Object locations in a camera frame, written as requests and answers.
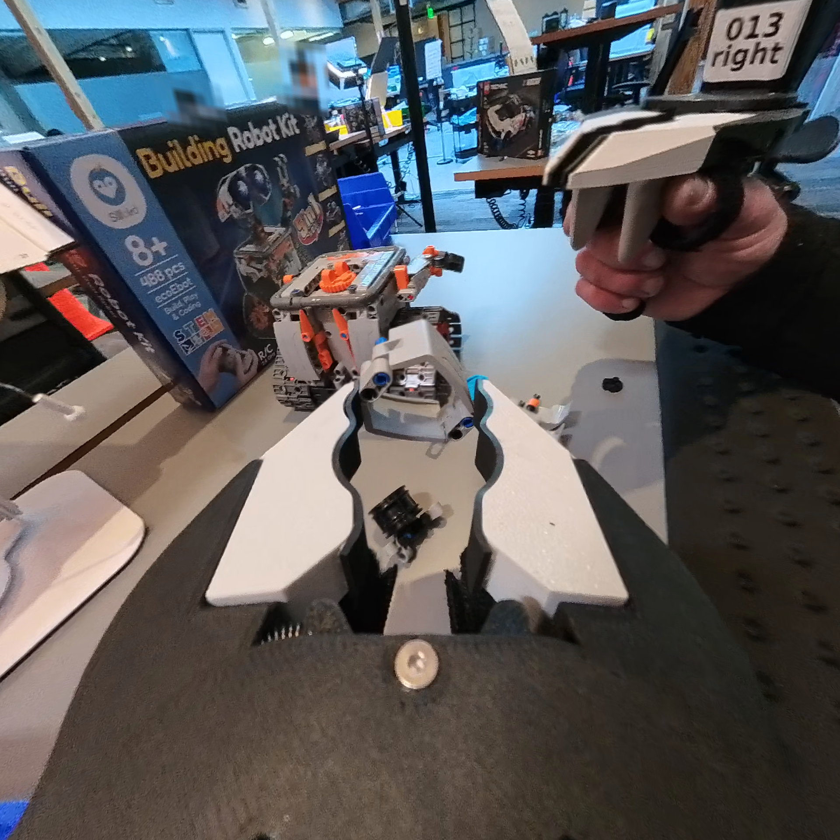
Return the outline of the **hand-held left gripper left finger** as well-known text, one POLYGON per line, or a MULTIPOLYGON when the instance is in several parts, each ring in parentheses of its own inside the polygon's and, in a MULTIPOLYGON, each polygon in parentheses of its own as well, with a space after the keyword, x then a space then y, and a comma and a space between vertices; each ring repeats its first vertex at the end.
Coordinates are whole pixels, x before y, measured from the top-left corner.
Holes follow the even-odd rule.
POLYGON ((258 464, 205 592, 211 606, 340 602, 362 539, 358 387, 346 384, 258 464))

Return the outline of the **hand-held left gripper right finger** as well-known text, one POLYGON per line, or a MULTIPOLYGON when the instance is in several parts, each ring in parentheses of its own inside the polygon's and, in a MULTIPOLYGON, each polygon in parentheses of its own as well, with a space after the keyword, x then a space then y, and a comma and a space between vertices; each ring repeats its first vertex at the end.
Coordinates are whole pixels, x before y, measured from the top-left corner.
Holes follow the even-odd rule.
POLYGON ((537 607, 623 607, 629 594, 574 459, 489 380, 474 401, 468 593, 537 607))

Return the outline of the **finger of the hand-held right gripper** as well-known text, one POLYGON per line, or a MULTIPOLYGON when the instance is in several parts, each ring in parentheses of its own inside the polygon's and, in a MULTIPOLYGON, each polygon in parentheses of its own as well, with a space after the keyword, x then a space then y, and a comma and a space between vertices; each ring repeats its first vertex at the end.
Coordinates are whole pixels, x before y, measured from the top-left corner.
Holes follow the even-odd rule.
POLYGON ((713 123, 649 123, 604 134, 585 151, 568 153, 572 248, 591 243, 623 187, 617 254, 622 264, 634 259, 664 219, 667 181, 698 172, 717 132, 713 123))
POLYGON ((757 158, 756 124, 755 112, 611 109, 563 139, 542 183, 569 197, 564 218, 575 250, 599 228, 617 224, 620 251, 639 251, 647 242, 695 251, 726 232, 742 210, 742 171, 757 158), (669 222, 667 183, 696 174, 715 187, 710 215, 692 225, 669 222))

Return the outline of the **black toy wheel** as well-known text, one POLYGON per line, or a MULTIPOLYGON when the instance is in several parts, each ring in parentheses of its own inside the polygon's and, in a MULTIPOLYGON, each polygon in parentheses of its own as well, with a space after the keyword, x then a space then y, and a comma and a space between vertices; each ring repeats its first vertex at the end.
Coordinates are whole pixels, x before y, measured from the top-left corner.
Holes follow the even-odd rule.
POLYGON ((384 571, 411 564, 420 546, 446 523, 445 510, 440 503, 422 507, 405 485, 384 497, 369 514, 384 539, 376 553, 384 571))

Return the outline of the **grey panel piece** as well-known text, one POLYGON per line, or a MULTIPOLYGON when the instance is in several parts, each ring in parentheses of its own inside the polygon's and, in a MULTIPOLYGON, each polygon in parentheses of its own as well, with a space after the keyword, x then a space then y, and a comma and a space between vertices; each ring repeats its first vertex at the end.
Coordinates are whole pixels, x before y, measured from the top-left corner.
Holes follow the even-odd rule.
POLYGON ((426 320, 416 320, 395 327, 388 334, 391 343, 392 372, 407 371, 417 364, 430 364, 446 385, 446 400, 440 406, 439 419, 452 415, 474 416, 474 402, 467 388, 467 373, 447 340, 426 320))

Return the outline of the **black office chair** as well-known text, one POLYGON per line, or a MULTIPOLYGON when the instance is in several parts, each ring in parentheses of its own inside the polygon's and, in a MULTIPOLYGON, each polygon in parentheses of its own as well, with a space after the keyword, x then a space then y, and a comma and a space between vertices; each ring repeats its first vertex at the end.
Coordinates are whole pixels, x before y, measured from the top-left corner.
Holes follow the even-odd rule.
POLYGON ((821 161, 839 144, 839 120, 828 114, 809 120, 788 137, 777 160, 783 164, 805 165, 821 161))

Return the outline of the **wooden work table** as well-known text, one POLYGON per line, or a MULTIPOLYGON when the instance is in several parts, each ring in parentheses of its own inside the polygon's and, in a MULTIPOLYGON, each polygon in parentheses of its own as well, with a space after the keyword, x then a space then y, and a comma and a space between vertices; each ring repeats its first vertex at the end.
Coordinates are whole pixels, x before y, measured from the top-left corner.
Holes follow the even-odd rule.
POLYGON ((457 171, 454 178, 456 183, 473 185, 477 198, 499 198, 506 191, 534 191, 533 226, 551 228, 557 207, 561 207, 564 200, 555 198, 554 187, 543 185, 543 171, 549 160, 549 156, 526 160, 477 155, 465 169, 457 171))

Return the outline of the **grey panel assembly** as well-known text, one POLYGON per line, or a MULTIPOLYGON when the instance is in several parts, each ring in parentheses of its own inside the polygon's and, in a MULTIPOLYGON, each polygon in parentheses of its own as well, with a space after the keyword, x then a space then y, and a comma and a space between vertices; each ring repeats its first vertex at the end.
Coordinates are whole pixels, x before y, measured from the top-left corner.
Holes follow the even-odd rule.
POLYGON ((543 399, 538 393, 534 393, 528 399, 520 400, 518 406, 530 415, 531 419, 540 425, 544 431, 557 438, 562 434, 571 413, 570 403, 549 405, 543 403, 543 399))

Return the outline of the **toy car box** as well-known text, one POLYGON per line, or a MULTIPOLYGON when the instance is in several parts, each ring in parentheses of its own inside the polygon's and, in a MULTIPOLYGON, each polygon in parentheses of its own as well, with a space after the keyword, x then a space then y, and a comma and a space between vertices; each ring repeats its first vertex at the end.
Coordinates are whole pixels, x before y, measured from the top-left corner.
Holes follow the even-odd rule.
POLYGON ((539 161, 550 152, 555 72, 534 71, 478 82, 478 154, 539 161))

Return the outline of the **black pole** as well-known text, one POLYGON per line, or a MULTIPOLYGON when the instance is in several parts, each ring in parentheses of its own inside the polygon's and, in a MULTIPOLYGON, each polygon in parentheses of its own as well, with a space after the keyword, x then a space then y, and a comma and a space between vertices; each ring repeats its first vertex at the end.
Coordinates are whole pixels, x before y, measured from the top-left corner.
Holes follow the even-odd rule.
POLYGON ((425 122, 417 75, 411 9, 407 1, 395 1, 394 8, 395 24, 402 56, 402 78, 411 121, 411 134, 415 152, 416 175, 423 213, 423 225, 425 232, 433 234, 437 231, 434 214, 434 195, 428 170, 425 122))

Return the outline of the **blue storage bin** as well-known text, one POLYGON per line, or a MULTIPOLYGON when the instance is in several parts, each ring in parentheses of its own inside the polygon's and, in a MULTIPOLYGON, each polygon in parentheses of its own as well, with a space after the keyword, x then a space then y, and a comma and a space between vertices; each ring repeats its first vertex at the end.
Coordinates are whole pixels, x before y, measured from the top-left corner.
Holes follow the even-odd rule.
POLYGON ((338 179, 350 245, 355 249, 392 245, 396 202, 379 171, 338 179))

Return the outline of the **book stand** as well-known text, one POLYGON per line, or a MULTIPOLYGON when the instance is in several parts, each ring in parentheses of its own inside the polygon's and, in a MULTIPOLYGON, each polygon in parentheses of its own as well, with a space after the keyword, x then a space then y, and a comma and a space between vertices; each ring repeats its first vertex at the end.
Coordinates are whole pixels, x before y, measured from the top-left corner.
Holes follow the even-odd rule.
POLYGON ((159 394, 115 416, 84 444, 24 485, 17 457, 2 454, 1 675, 113 580, 140 550, 147 527, 130 507, 75 465, 159 394))

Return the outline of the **orange container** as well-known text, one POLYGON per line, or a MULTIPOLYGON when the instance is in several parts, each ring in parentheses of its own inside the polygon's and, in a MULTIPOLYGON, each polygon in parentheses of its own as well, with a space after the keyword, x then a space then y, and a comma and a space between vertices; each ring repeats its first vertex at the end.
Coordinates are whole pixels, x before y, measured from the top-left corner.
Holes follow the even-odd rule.
POLYGON ((94 314, 74 294, 73 288, 77 286, 76 278, 68 269, 62 268, 62 271, 62 276, 50 280, 46 286, 42 287, 51 305, 89 342, 113 332, 114 327, 109 320, 94 314))

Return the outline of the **blue robot kit box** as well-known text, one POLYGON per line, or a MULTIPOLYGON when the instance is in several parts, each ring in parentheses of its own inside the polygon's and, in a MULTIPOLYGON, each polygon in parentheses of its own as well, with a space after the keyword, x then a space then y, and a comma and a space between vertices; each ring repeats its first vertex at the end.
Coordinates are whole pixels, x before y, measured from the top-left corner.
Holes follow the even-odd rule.
POLYGON ((213 412, 277 356, 271 298, 351 244, 324 123, 301 101, 19 149, 80 279, 175 398, 213 412))

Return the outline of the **white instruction booklet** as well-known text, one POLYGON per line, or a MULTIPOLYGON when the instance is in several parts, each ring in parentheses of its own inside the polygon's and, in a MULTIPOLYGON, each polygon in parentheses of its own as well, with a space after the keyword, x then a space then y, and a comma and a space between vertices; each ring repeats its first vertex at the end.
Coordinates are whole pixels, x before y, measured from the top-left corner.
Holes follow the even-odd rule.
POLYGON ((77 241, 65 230, 1 184, 2 273, 45 263, 76 246, 77 241))

